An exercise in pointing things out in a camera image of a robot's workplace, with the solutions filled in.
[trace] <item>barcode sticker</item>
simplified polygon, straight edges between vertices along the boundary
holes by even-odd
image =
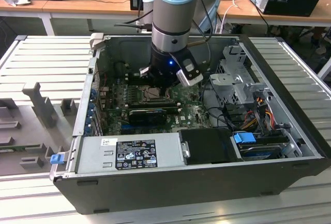
[[[117,143],[117,138],[113,139],[101,139],[101,146],[104,145],[116,145]]]

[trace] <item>blue drive bracket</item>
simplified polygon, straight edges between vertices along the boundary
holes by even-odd
[[[233,138],[237,144],[256,143],[254,134],[251,132],[238,132],[233,136]]]

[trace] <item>white cable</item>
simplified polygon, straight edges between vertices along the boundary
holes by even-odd
[[[224,13],[224,16],[223,16],[223,19],[222,19],[222,24],[221,24],[221,31],[219,32],[220,34],[223,33],[224,20],[225,20],[225,17],[227,16],[228,11],[229,11],[230,8],[232,8],[232,7],[238,7],[238,5],[236,5],[236,4],[234,3],[234,0],[232,0],[232,2],[233,2],[233,4],[232,4],[230,7],[228,7],[228,9],[227,9],[227,10],[225,11],[225,13]]]
[[[223,16],[223,20],[222,20],[222,24],[221,24],[221,30],[220,30],[220,34],[222,34],[223,33],[223,28],[224,28],[224,20],[225,20],[225,17],[227,16],[227,13],[228,13],[228,11],[230,10],[230,8],[232,8],[232,7],[239,7],[237,4],[235,4],[235,2],[234,2],[235,0],[232,0],[232,5],[230,6],[230,7],[228,7],[228,9],[225,11],[225,13],[224,13],[224,16]]]

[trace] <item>desk leg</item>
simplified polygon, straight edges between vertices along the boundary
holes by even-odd
[[[52,22],[51,22],[51,15],[50,13],[40,13],[39,14],[39,18],[42,20],[43,22],[43,26],[46,30],[46,33],[48,36],[55,36],[56,33],[53,29],[53,26],[52,26]]]
[[[323,66],[323,68],[320,70],[320,72],[317,74],[317,76],[319,76],[320,79],[324,80],[324,78],[329,74],[330,71],[331,71],[331,58]]]
[[[94,31],[93,23],[92,23],[92,20],[91,19],[87,19],[87,26],[88,26],[88,30],[90,32],[93,32]]]

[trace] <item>metal bracket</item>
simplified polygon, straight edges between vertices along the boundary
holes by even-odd
[[[93,33],[89,39],[89,45],[92,50],[97,50],[104,45],[103,33]]]

